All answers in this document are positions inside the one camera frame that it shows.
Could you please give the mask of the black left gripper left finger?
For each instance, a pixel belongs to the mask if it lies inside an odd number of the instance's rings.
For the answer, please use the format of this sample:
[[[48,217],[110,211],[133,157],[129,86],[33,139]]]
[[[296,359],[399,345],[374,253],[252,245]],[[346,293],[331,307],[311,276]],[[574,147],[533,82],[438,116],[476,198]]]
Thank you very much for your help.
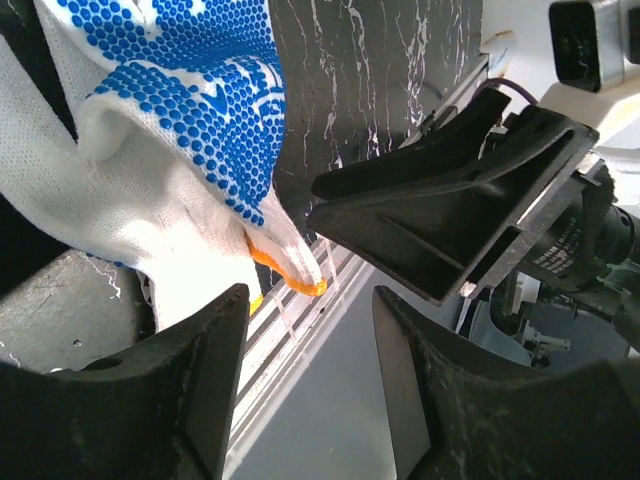
[[[227,289],[190,318],[81,370],[1,367],[5,479],[218,479],[249,323]]]

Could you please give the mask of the white glove orange cuff top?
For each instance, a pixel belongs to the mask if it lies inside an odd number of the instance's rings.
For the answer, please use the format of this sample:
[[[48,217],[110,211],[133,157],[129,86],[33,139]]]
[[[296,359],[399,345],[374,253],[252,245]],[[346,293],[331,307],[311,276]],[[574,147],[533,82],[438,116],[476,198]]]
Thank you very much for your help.
[[[7,1],[1,192],[54,239],[134,269],[158,330],[265,265],[326,280],[283,209],[283,69],[265,1]]]

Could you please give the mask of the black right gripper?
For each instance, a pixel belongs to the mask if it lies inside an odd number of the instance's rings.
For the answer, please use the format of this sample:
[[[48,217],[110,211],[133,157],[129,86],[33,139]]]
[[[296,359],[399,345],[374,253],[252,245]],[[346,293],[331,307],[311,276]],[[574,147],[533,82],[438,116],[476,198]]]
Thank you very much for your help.
[[[597,132],[528,107],[491,152],[455,171],[337,200],[309,227],[434,303],[527,275],[605,320],[639,318],[639,218],[617,205],[635,158],[608,163]]]

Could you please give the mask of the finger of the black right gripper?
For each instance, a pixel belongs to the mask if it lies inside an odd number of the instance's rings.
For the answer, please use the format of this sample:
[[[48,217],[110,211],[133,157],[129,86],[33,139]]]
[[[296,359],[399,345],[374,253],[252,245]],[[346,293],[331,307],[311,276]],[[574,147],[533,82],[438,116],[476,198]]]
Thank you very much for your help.
[[[319,175],[311,193],[337,200],[455,171],[478,159],[485,137],[510,102],[507,95],[487,88],[450,122],[417,142]]]

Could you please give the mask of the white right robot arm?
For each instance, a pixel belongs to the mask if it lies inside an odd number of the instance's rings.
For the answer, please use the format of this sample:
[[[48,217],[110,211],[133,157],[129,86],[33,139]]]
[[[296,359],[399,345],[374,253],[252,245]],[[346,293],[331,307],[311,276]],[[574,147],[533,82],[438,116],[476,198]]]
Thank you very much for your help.
[[[525,274],[610,322],[639,304],[635,155],[603,143],[639,115],[639,5],[556,1],[557,82],[517,115],[492,85],[449,123],[318,176],[308,219],[423,298],[472,298]]]

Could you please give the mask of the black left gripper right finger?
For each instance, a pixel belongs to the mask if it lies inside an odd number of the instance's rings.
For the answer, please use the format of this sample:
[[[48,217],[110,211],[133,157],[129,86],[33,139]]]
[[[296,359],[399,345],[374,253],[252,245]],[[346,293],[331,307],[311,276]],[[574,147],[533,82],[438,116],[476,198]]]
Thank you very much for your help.
[[[639,362],[548,374],[495,355],[372,294],[377,355],[400,479],[635,479]]]

